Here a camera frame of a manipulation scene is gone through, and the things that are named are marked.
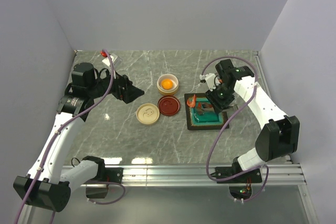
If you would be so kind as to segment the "red toy shrimp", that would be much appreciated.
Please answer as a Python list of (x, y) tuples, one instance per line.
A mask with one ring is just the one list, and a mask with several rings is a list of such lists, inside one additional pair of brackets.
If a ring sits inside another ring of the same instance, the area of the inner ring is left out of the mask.
[(196, 94), (193, 94), (192, 97), (188, 98), (187, 101), (186, 101), (186, 105), (189, 107), (189, 108), (195, 108), (196, 107)]

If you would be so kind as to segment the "orange egg tart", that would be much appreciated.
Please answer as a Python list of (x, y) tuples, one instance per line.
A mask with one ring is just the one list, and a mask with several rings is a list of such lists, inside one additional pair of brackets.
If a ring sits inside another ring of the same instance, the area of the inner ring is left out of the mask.
[(161, 81), (161, 87), (164, 90), (171, 90), (174, 87), (174, 83), (171, 79), (164, 79)]

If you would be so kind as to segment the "metal food tongs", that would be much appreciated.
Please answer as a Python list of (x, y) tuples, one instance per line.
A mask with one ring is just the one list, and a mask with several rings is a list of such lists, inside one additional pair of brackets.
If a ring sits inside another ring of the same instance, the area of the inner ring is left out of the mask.
[[(223, 110), (223, 112), (227, 112), (227, 111), (230, 111), (230, 110), (236, 111), (237, 109), (238, 109), (238, 106), (236, 104), (231, 104), (229, 107), (225, 108)], [(216, 112), (215, 109), (213, 108), (213, 106), (208, 102), (198, 102), (196, 107), (195, 107), (195, 111), (199, 115), (203, 115), (203, 114), (208, 113), (208, 112), (213, 112), (215, 114), (218, 114), (218, 112)]]

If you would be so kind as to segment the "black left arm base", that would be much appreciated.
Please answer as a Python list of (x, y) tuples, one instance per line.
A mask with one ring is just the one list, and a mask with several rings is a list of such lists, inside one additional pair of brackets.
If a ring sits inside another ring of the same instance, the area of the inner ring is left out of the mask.
[(91, 181), (99, 182), (114, 182), (120, 184), (123, 177), (123, 168), (106, 168), (106, 164), (103, 158), (86, 156), (83, 161), (91, 161), (98, 165), (97, 172)]

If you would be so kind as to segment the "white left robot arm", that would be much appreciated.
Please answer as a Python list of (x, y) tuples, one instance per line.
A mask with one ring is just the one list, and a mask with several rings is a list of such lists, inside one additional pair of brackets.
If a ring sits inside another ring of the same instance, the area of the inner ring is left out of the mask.
[(128, 76), (120, 75), (107, 68), (101, 71), (91, 63), (76, 64), (60, 99), (54, 128), (36, 163), (26, 176), (17, 176), (13, 187), (25, 204), (54, 212), (61, 212), (70, 195), (87, 181), (106, 184), (121, 183), (121, 168), (107, 169), (102, 158), (86, 156), (71, 170), (63, 173), (62, 166), (72, 142), (85, 123), (89, 108), (96, 105), (95, 99), (112, 94), (128, 104), (144, 95), (135, 87)]

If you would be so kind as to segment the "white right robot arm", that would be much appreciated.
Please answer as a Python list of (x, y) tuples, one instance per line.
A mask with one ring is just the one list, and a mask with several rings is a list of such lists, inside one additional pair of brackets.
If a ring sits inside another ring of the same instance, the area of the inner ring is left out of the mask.
[(219, 57), (217, 61), (216, 73), (202, 71), (200, 74), (200, 82), (208, 86), (205, 95), (215, 113), (227, 109), (237, 95), (244, 103), (226, 124), (244, 108), (249, 108), (261, 128), (255, 146), (233, 162), (232, 177), (243, 182), (255, 168), (297, 151), (300, 122), (296, 116), (288, 116), (281, 110), (263, 90), (252, 63), (245, 60), (244, 66), (235, 67), (231, 56)]

